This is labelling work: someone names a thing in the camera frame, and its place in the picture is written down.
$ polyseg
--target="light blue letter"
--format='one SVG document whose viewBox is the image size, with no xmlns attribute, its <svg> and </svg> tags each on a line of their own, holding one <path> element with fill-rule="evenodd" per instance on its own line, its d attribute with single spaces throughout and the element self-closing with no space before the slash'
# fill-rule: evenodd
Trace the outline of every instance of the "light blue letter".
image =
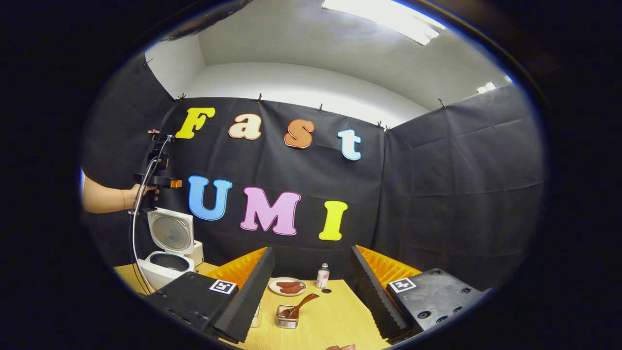
<svg viewBox="0 0 622 350">
<path fill-rule="evenodd" d="M 341 153 L 344 157 L 351 161 L 361 159 L 361 153 L 354 150 L 354 144 L 361 143 L 361 138 L 355 135 L 354 130 L 339 131 L 337 136 L 341 137 Z"/>
<path fill-rule="evenodd" d="M 216 205 L 214 209 L 208 210 L 203 207 L 203 190 L 209 181 L 203 176 L 190 176 L 190 194 L 188 195 L 188 205 L 190 211 L 203 220 L 218 220 L 225 214 L 227 205 L 227 191 L 231 188 L 231 183 L 225 180 L 214 180 L 216 187 Z"/>
</svg>

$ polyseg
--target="plate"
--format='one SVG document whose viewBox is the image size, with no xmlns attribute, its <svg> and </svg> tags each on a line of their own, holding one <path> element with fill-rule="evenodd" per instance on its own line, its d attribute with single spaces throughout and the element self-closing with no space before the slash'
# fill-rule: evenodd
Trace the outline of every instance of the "plate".
<svg viewBox="0 0 622 350">
<path fill-rule="evenodd" d="M 304 288 L 301 289 L 298 293 L 293 293 L 293 294 L 281 293 L 281 288 L 282 287 L 279 287 L 279 286 L 276 285 L 279 282 L 300 282 L 300 284 Z M 277 278 L 273 278 L 270 282 L 268 282 L 268 288 L 270 288 L 271 291 L 273 291 L 274 293 L 277 293 L 278 295 L 297 296 L 297 295 L 301 295 L 302 293 L 305 292 L 305 290 L 307 290 L 307 285 L 303 281 L 297 280 L 295 278 L 291 278 L 291 277 L 277 277 Z"/>
</svg>

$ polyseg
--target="white appliance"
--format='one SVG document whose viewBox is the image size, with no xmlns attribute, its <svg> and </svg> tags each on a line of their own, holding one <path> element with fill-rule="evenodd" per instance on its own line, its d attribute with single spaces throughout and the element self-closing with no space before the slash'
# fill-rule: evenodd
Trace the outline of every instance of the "white appliance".
<svg viewBox="0 0 622 350">
<path fill-rule="evenodd" d="M 138 259 L 138 265 L 155 289 L 194 271 L 203 262 L 203 244 L 194 240 L 192 219 L 192 215 L 162 208 L 147 213 L 151 238 L 164 251 Z"/>
</svg>

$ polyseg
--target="wooden table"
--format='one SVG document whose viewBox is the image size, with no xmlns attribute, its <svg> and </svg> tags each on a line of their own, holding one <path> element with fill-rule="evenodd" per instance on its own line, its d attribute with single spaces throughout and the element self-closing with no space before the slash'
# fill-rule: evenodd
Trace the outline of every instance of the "wooden table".
<svg viewBox="0 0 622 350">
<path fill-rule="evenodd" d="M 216 268 L 208 263 L 201 263 L 195 271 L 207 273 Z M 126 283 L 137 292 L 142 289 L 136 281 L 132 265 L 115 267 Z M 315 281 L 303 281 L 307 284 L 305 293 L 299 296 L 281 296 L 268 287 L 264 290 L 259 308 L 261 324 L 250 328 L 244 343 L 223 342 L 241 349 L 324 350 L 329 346 L 356 344 L 356 350 L 378 350 L 389 347 L 389 343 L 380 337 L 369 309 L 358 299 L 343 280 L 329 280 L 327 288 L 332 293 L 322 293 L 315 287 Z M 279 305 L 298 305 L 309 293 L 320 297 L 310 301 L 300 309 L 298 327 L 285 329 L 276 326 L 276 308 Z"/>
</svg>

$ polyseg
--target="black curtain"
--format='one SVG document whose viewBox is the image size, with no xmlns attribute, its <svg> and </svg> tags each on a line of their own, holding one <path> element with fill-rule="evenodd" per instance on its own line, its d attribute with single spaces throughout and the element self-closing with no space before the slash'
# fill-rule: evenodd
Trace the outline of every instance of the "black curtain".
<svg viewBox="0 0 622 350">
<path fill-rule="evenodd" d="M 191 139 L 179 139 L 170 146 L 170 163 L 165 174 L 184 181 L 181 189 L 162 190 L 158 206 L 191 214 L 188 207 L 189 176 L 202 176 L 203 206 L 212 209 L 216 189 L 213 181 L 231 182 L 226 210 L 215 221 L 195 216 L 195 239 L 203 242 L 205 261 L 222 265 L 253 250 L 274 247 L 276 267 L 273 275 L 313 280 L 321 264 L 329 264 L 333 278 L 352 281 L 350 245 L 371 245 L 378 203 L 384 156 L 384 132 L 365 121 L 318 109 L 287 103 L 243 98 L 188 98 L 180 102 L 162 132 L 175 134 L 192 107 L 215 108 Z M 232 138 L 228 134 L 234 118 L 253 113 L 262 118 L 261 136 L 256 140 Z M 284 143 L 292 120 L 312 121 L 312 144 L 304 149 Z M 350 161 L 341 153 L 337 133 L 352 129 L 363 141 L 357 144 L 361 159 Z M 247 197 L 245 187 L 264 189 L 270 205 L 283 192 L 302 196 L 295 207 L 292 236 L 275 234 L 272 229 L 244 230 Z M 320 240 L 327 210 L 326 201 L 348 205 L 341 220 L 341 240 Z"/>
<path fill-rule="evenodd" d="M 373 250 L 477 289 L 527 254 L 542 206 L 537 115 L 506 85 L 392 128 Z"/>
<path fill-rule="evenodd" d="M 188 177 L 203 176 L 204 207 L 214 207 L 213 181 L 232 182 L 224 216 L 195 217 L 195 238 L 205 260 L 222 265 L 266 245 L 277 258 L 274 276 L 314 279 L 327 262 L 332 278 L 353 284 L 349 246 L 362 245 L 419 270 L 440 267 L 478 289 L 499 286 L 527 254 L 541 211 L 542 143 L 536 115 L 514 85 L 430 112 L 388 133 L 365 121 L 317 109 L 243 98 L 187 98 L 174 102 L 140 55 L 119 71 L 93 108 L 83 137 L 87 176 L 113 188 L 131 188 L 151 145 L 147 130 L 175 134 L 192 107 L 212 107 L 192 139 L 167 145 L 163 174 L 181 189 L 160 189 L 159 207 L 191 214 Z M 175 109 L 166 123 L 163 117 Z M 245 113 L 262 118 L 256 140 L 232 138 L 228 129 Z M 310 120 L 313 143 L 284 144 L 289 123 Z M 341 153 L 337 133 L 355 130 L 357 161 Z M 283 192 L 302 196 L 293 236 L 242 229 L 245 187 L 264 189 L 270 204 Z M 339 241 L 320 240 L 325 201 L 348 204 Z M 128 214 L 85 214 L 84 222 L 112 265 L 130 262 Z M 137 225 L 137 252 L 157 250 L 146 215 Z"/>
<path fill-rule="evenodd" d="M 128 60 L 103 86 L 85 122 L 80 166 L 86 176 L 102 186 L 132 188 L 132 174 L 144 172 L 142 165 L 151 144 L 147 131 L 158 129 L 173 105 L 173 98 L 146 63 L 144 54 Z M 130 263 L 126 211 L 85 212 L 82 221 L 111 265 Z M 137 226 L 148 230 L 142 218 Z M 157 248 L 148 234 L 139 235 L 137 241 L 145 251 Z"/>
</svg>

